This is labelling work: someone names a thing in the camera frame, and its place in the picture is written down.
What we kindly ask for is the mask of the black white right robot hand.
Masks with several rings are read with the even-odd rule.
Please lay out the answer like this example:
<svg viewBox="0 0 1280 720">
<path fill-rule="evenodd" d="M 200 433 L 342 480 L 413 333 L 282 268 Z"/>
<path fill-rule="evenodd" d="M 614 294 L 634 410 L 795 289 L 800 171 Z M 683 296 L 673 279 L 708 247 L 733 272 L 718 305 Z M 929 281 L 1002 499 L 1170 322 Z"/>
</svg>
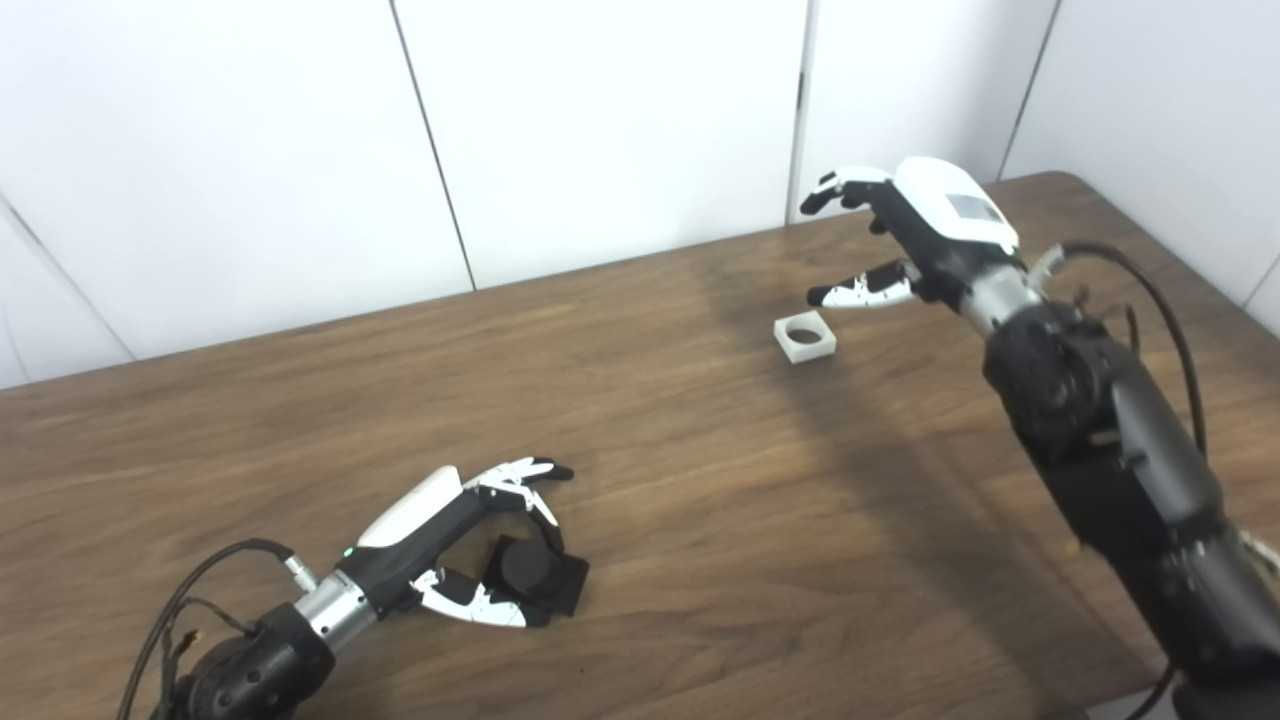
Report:
<svg viewBox="0 0 1280 720">
<path fill-rule="evenodd" d="M 888 234 L 905 252 L 837 284 L 809 288 L 813 307 L 887 307 L 916 297 L 956 310 L 979 278 L 1001 268 L 1027 269 L 1019 234 L 991 196 L 960 167 L 908 158 L 895 172 L 841 167 L 822 176 L 800 202 L 813 217 L 829 202 L 868 206 L 869 231 Z"/>
</svg>

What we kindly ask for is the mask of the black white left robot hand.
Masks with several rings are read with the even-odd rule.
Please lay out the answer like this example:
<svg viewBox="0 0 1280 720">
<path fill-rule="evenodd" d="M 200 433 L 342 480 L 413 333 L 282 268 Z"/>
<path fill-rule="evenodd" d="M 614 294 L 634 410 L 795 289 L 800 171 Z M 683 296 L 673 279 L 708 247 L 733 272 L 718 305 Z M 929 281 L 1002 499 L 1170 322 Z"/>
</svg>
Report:
<svg viewBox="0 0 1280 720">
<path fill-rule="evenodd" d="M 440 556 L 498 512 L 524 512 L 549 550 L 564 550 L 561 525 L 534 486 L 571 480 L 575 473 L 549 457 L 502 462 L 462 480 L 452 465 L 433 471 L 396 501 L 337 564 L 376 620 L 422 607 L 465 623 L 540 628 L 550 615 L 515 594 L 439 568 Z"/>
</svg>

